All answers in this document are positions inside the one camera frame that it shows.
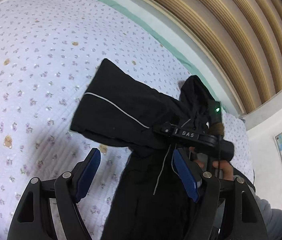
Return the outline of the person's right hand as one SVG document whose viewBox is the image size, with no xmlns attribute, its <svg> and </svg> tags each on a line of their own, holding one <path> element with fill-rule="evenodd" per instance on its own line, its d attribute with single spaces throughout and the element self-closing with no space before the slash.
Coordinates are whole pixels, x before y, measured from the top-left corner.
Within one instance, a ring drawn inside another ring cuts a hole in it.
<svg viewBox="0 0 282 240">
<path fill-rule="evenodd" d="M 199 167 L 205 171 L 206 170 L 206 164 L 208 163 L 208 156 L 206 154 L 202 153 L 196 153 L 194 147 L 189 148 L 189 152 L 194 157 L 194 162 L 198 163 Z M 234 180 L 234 169 L 231 166 L 229 162 L 226 160 L 220 160 L 220 161 L 213 161 L 212 166 L 215 169 L 221 170 L 223 174 L 224 180 Z"/>
</svg>

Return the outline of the grey sleeved right forearm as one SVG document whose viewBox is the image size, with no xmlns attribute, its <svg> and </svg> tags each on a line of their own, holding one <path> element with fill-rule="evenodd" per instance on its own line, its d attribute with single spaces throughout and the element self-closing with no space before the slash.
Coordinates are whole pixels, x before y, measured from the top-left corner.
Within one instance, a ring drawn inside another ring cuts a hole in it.
<svg viewBox="0 0 282 240">
<path fill-rule="evenodd" d="M 282 210 L 273 209 L 269 202 L 255 194 L 253 187 L 249 187 L 260 209 L 267 228 L 269 239 L 282 239 Z"/>
</svg>

